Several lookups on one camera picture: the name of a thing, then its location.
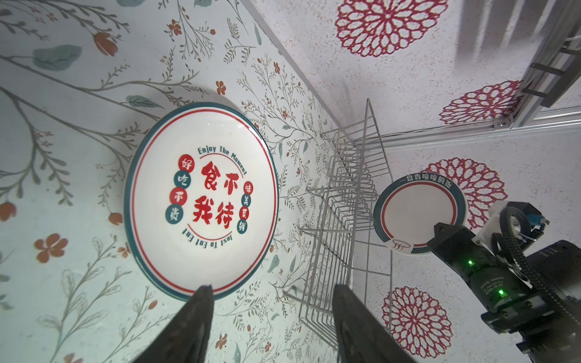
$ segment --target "round plate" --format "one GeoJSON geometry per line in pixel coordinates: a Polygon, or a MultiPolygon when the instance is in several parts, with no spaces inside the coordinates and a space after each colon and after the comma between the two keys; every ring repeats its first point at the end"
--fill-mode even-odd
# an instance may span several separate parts
{"type": "Polygon", "coordinates": [[[403,254],[429,253],[434,225],[464,224],[467,203],[450,179],[431,172],[406,175],[379,196],[373,211],[375,232],[403,254]]]}
{"type": "Polygon", "coordinates": [[[187,300],[219,299],[256,271],[278,211],[272,156],[252,123],[218,103],[180,107],[140,144],[125,186],[125,229],[145,275],[187,300]]]}

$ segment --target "white plate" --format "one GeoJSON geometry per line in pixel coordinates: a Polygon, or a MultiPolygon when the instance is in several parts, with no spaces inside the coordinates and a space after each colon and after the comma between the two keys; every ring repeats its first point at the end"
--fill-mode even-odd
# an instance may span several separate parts
{"type": "Polygon", "coordinates": [[[437,223],[462,225],[467,217],[462,190],[450,179],[431,172],[406,175],[379,196],[373,212],[375,232],[392,250],[430,253],[437,223]]]}
{"type": "Polygon", "coordinates": [[[125,186],[131,251],[161,290],[218,299],[258,268],[275,230],[272,156],[246,117],[217,103],[161,119],[135,153],[125,186]]]}

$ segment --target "cable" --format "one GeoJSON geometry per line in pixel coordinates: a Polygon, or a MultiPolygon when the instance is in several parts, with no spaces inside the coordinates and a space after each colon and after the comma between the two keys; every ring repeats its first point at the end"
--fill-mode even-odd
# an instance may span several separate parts
{"type": "Polygon", "coordinates": [[[575,317],[571,315],[571,313],[565,308],[561,302],[561,299],[559,299],[554,291],[545,283],[541,275],[539,275],[535,269],[529,266],[529,263],[526,260],[526,257],[519,245],[519,240],[514,236],[511,217],[516,217],[518,220],[522,218],[526,219],[524,213],[515,207],[506,207],[500,212],[500,231],[503,234],[503,241],[507,247],[508,254],[518,263],[522,274],[528,278],[530,284],[533,285],[533,287],[541,294],[541,297],[545,299],[549,305],[552,305],[557,310],[560,310],[565,315],[568,315],[571,320],[576,322],[578,325],[581,325],[577,319],[575,319],[575,317]]]}

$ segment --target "wire dish rack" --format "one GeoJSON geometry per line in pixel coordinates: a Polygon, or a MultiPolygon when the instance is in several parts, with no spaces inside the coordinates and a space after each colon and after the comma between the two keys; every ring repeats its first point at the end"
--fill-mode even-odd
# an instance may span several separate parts
{"type": "MultiPolygon", "coordinates": [[[[316,228],[304,227],[314,237],[303,297],[285,293],[300,302],[299,320],[331,347],[337,349],[332,313],[332,292],[336,284],[353,288],[353,270],[365,272],[364,303],[367,305],[369,244],[373,228],[373,208],[378,194],[374,178],[387,175],[393,182],[385,148],[381,141],[371,102],[367,99],[365,119],[321,134],[334,145],[329,162],[329,182],[308,192],[321,199],[316,228]],[[353,267],[356,243],[367,244],[365,269],[353,267]]],[[[390,251],[389,296],[392,295],[393,252],[390,251]]],[[[391,331],[391,301],[388,332],[391,331]]]]}

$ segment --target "red circle with chinese character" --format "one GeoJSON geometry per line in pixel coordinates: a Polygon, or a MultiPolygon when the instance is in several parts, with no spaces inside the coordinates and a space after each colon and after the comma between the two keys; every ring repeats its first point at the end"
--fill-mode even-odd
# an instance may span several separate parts
{"type": "Polygon", "coordinates": [[[244,183],[244,192],[246,194],[252,194],[252,191],[254,190],[254,186],[252,185],[251,182],[245,182],[244,183]]]}
{"type": "Polygon", "coordinates": [[[178,166],[179,166],[180,170],[192,172],[193,167],[195,166],[195,163],[193,161],[193,157],[191,157],[188,154],[183,154],[182,156],[180,156],[180,159],[178,160],[178,166]]]}
{"type": "Polygon", "coordinates": [[[240,217],[240,219],[247,220],[249,215],[250,215],[250,210],[248,210],[248,207],[240,208],[240,212],[238,212],[238,216],[240,217]]]}
{"type": "Polygon", "coordinates": [[[179,204],[183,206],[185,201],[188,200],[188,194],[186,193],[184,188],[174,188],[170,192],[170,203],[171,204],[179,204]]]}

